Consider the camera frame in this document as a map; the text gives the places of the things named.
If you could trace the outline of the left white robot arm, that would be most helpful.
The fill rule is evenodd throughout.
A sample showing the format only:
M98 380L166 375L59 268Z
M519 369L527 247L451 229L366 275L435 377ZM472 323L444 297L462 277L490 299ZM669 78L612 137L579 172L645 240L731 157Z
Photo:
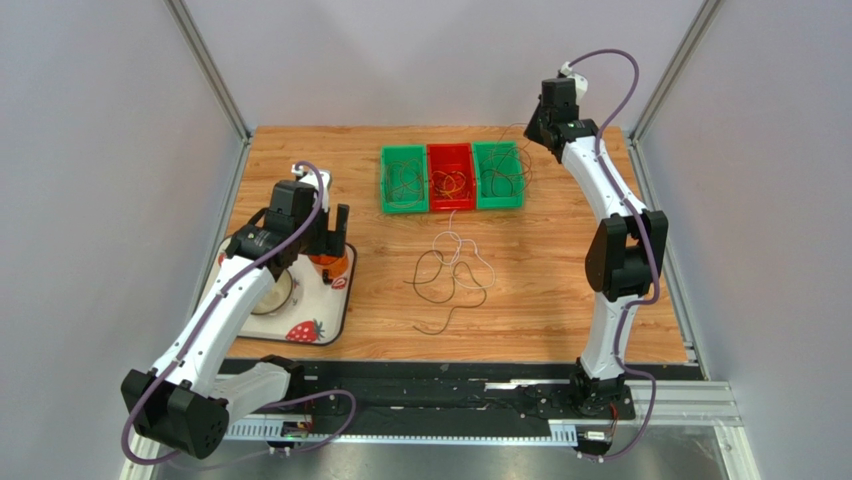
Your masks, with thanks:
M348 208L339 205L328 227L329 172L303 172L278 182L270 204L234 234L211 290L166 352L146 371L131 370L121 384L128 409L121 447L132 462L136 434L179 454L209 457L234 422L267 408L307 407L305 371L276 355L261 358L224 382L216 376L227 350L261 299L301 255L345 251Z

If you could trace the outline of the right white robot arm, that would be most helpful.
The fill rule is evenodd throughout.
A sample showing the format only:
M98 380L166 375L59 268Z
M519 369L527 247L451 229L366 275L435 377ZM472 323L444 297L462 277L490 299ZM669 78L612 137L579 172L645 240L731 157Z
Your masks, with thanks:
M576 180L598 222L585 258L595 293L589 338L571 377L570 402L597 413L626 394L624 353L640 304L660 280L669 222L638 199L619 174L598 126L581 119L581 79L560 74L541 83L524 131Z

